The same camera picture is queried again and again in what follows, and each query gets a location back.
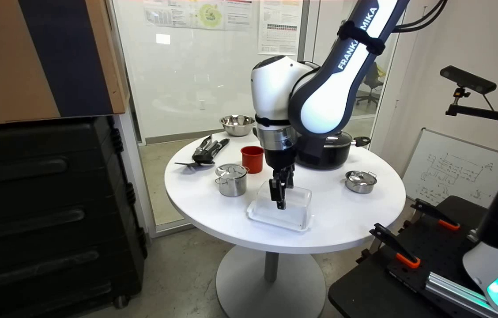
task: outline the concrete floor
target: concrete floor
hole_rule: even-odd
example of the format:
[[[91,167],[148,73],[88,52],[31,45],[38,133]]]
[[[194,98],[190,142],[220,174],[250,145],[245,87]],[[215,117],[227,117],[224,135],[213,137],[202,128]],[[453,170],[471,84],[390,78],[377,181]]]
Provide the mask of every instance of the concrete floor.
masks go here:
[[[229,248],[194,229],[158,237],[148,248],[142,292],[123,310],[105,308],[86,318],[225,318],[215,297],[215,273]],[[353,269],[358,255],[360,250],[314,257],[326,289]],[[337,317],[324,301],[321,318]]]

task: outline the utensil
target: utensil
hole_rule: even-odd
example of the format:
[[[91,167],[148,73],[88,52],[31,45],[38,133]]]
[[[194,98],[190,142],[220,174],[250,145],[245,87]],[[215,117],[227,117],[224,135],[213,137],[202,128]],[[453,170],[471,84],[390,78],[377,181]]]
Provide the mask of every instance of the utensil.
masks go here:
[[[220,165],[215,170],[217,190],[222,197],[241,197],[247,191],[247,170],[240,165]]]
[[[365,172],[347,172],[344,174],[344,186],[358,195],[367,195],[372,191],[376,179]]]
[[[174,163],[174,165],[185,167],[185,172],[188,174],[195,174],[199,170],[206,170],[213,167],[213,163]]]
[[[225,130],[229,137],[247,137],[252,131],[254,119],[245,115],[229,115],[222,117],[220,126]]]
[[[220,140],[220,142],[213,142],[211,135],[210,135],[194,151],[192,161],[195,161],[195,163],[213,163],[213,158],[217,156],[217,153],[222,151],[227,144],[229,144],[227,138]]]

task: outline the metal bowl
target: metal bowl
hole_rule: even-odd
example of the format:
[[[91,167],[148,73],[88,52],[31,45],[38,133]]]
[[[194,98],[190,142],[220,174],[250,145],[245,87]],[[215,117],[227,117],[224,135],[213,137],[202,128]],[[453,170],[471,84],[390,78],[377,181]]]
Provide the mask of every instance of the metal bowl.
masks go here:
[[[220,119],[220,126],[229,137],[247,137],[252,130],[254,119],[245,115],[229,115]]]
[[[347,172],[344,174],[344,186],[358,195],[368,195],[376,184],[374,176],[365,172]]]

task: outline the white wall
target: white wall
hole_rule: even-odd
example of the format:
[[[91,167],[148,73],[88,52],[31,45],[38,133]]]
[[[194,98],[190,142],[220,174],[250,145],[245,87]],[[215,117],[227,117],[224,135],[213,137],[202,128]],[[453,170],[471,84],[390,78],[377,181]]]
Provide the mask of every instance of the white wall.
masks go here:
[[[444,115],[455,85],[439,77],[455,66],[498,85],[498,0],[450,0],[434,25],[400,41],[383,100],[388,121],[374,131],[376,154],[404,172],[421,128],[498,151],[498,123]],[[498,110],[498,89],[487,98]],[[478,94],[459,105],[487,110]]]

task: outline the tray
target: tray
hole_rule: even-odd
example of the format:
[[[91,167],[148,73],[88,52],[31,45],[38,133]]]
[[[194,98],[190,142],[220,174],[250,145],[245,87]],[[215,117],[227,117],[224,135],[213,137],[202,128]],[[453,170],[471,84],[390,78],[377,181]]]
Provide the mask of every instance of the tray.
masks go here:
[[[285,209],[278,211],[277,204],[270,200],[268,184],[263,184],[247,207],[247,218],[293,232],[307,232],[310,227],[310,197],[308,190],[285,190]]]

